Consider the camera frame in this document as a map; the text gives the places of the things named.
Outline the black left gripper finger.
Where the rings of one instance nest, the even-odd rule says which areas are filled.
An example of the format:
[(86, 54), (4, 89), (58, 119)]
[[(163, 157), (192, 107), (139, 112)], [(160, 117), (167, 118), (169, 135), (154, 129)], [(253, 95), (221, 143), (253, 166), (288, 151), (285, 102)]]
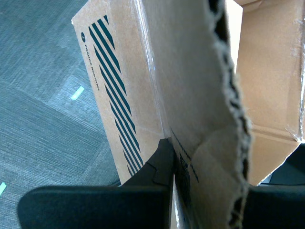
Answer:
[(23, 229), (168, 229), (175, 151), (161, 139), (144, 166), (119, 187), (44, 186), (26, 193)]
[(304, 227), (304, 185), (250, 187), (244, 209), (244, 229), (303, 229)]

